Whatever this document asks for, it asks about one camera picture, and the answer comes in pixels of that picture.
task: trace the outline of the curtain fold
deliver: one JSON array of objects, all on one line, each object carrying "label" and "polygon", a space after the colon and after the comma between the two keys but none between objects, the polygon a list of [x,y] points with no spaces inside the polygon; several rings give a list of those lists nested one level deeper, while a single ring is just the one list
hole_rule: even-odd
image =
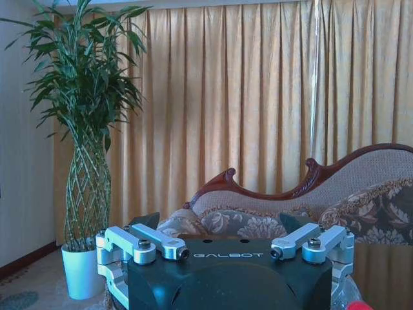
[{"label": "curtain fold", "polygon": [[[412,0],[321,0],[320,8],[315,159],[413,145]],[[229,167],[253,191],[297,185],[311,154],[314,9],[303,1],[149,10],[133,20],[148,52],[129,74],[141,77],[146,101],[112,132],[111,223],[154,211],[166,218]],[[126,41],[119,47],[132,52]],[[55,143],[59,242],[70,148]]]}]

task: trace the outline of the screw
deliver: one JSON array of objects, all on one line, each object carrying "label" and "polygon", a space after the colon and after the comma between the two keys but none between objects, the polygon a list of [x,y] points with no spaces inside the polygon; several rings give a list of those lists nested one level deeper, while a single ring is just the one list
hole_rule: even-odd
[{"label": "screw", "polygon": [[149,249],[150,247],[150,242],[146,239],[140,239],[139,242],[137,243],[137,246],[141,249],[141,250],[146,250]]},{"label": "screw", "polygon": [[273,259],[279,260],[282,257],[283,252],[281,252],[281,250],[278,248],[273,248],[271,249],[270,255],[271,257],[273,257]]},{"label": "screw", "polygon": [[187,248],[183,248],[178,253],[178,260],[186,260],[189,257],[189,250]]},{"label": "screw", "polygon": [[321,241],[320,239],[317,239],[317,238],[310,238],[308,240],[308,246],[314,249],[319,249],[321,246]]}]

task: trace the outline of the braided bamboo stalk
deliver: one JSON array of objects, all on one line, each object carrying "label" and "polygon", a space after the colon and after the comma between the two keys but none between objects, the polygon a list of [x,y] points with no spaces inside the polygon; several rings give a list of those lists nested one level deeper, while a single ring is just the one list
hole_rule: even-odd
[{"label": "braided bamboo stalk", "polygon": [[91,251],[96,246],[94,236],[108,227],[110,172],[102,134],[88,129],[81,143],[77,135],[73,136],[74,155],[66,185],[65,242],[69,251]]}]

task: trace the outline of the wall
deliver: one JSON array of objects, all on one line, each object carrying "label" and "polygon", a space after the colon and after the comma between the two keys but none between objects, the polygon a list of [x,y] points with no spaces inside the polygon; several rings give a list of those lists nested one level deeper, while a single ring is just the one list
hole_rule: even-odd
[{"label": "wall", "polygon": [[[25,0],[0,0],[0,16],[30,20]],[[52,122],[35,126],[25,83],[34,64],[21,65],[25,40],[4,47],[24,27],[0,23],[0,267],[55,239],[53,211],[53,140],[45,139]]]}]

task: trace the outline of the carpet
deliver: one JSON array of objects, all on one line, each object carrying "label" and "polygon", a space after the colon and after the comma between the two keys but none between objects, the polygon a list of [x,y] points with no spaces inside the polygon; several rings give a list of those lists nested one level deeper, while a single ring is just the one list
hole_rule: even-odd
[{"label": "carpet", "polygon": [[106,310],[105,293],[70,299],[61,251],[55,251],[0,281],[0,310]]}]

